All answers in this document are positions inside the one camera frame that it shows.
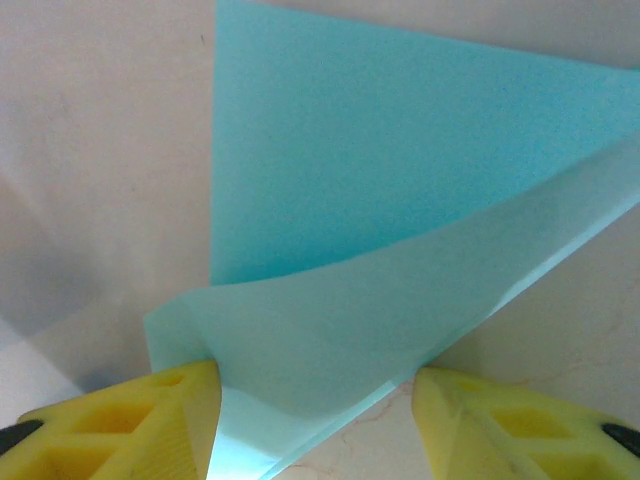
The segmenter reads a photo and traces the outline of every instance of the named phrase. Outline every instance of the folded foam sheet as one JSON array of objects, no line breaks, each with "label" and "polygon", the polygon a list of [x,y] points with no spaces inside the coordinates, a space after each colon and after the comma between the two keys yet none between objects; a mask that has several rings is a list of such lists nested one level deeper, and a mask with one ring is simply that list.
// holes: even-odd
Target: folded foam sheet
[{"label": "folded foam sheet", "polygon": [[211,478],[270,478],[638,202],[640,75],[219,0]]}]

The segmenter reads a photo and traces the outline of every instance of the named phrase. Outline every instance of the beige marble countertop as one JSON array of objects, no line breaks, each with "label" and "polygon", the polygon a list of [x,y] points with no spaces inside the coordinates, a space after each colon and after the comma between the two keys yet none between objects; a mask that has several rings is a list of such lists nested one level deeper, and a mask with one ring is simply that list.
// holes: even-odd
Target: beige marble countertop
[{"label": "beige marble countertop", "polygon": [[[640,65],[635,0],[282,0]],[[142,315],[207,282],[213,5],[0,4],[0,426],[149,371]],[[640,424],[640,209],[436,363]],[[410,385],[280,475],[429,478]]]}]

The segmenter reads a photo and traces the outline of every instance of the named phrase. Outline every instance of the light blue foam sheet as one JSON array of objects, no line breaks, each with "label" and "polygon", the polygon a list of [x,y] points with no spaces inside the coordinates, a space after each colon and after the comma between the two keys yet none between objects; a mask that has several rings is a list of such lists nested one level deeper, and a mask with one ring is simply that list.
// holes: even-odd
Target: light blue foam sheet
[{"label": "light blue foam sheet", "polygon": [[271,478],[640,199],[640,75],[219,0],[210,478]]}]

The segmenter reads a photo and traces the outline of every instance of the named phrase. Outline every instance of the marble surface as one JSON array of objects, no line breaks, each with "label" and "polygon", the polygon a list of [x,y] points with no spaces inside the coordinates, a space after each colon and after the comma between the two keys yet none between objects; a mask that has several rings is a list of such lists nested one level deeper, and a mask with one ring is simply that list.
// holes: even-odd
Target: marble surface
[{"label": "marble surface", "polygon": [[[280,2],[640,65],[636,0]],[[207,0],[0,3],[0,426],[147,373],[142,315],[206,284],[212,12]],[[438,363],[640,423],[639,228],[636,208]],[[409,392],[281,478],[428,475]]]}]

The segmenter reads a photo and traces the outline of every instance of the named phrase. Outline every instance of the foam sheet corner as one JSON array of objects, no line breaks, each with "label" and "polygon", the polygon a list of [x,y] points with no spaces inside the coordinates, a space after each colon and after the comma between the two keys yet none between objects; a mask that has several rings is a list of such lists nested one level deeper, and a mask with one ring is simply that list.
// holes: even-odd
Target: foam sheet corner
[{"label": "foam sheet corner", "polygon": [[272,478],[640,200],[640,73],[218,0],[210,478]]}]

